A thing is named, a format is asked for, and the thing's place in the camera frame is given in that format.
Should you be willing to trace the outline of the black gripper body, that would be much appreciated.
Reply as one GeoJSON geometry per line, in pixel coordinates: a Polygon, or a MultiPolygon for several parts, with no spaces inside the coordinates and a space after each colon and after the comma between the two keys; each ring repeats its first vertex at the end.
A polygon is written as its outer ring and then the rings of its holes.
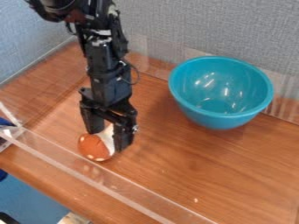
{"type": "Polygon", "coordinates": [[[137,119],[137,109],[130,103],[133,96],[131,66],[119,63],[110,71],[89,72],[91,87],[79,90],[81,102],[97,110],[97,114],[111,123],[126,117],[137,119]]]}

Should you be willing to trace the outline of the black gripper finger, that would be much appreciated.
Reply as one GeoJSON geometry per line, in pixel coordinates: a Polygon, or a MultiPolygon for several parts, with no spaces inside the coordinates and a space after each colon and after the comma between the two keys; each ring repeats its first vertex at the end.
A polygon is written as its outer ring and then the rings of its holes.
{"type": "Polygon", "coordinates": [[[105,119],[97,114],[97,110],[83,102],[79,103],[81,115],[90,134],[98,134],[105,130],[105,119]]]}
{"type": "Polygon", "coordinates": [[[126,117],[123,121],[114,123],[114,144],[118,152],[123,151],[134,142],[138,132],[137,119],[126,117]]]}

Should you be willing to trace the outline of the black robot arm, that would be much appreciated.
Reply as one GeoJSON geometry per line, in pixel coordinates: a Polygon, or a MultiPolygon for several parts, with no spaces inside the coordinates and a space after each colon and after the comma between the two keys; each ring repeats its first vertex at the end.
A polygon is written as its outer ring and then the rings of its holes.
{"type": "Polygon", "coordinates": [[[82,119],[87,132],[97,135],[105,122],[113,123],[113,145],[118,151],[134,142],[137,109],[130,103],[134,82],[126,62],[127,37],[114,0],[25,0],[42,19],[63,22],[78,37],[87,59],[91,86],[79,90],[82,119]]]}

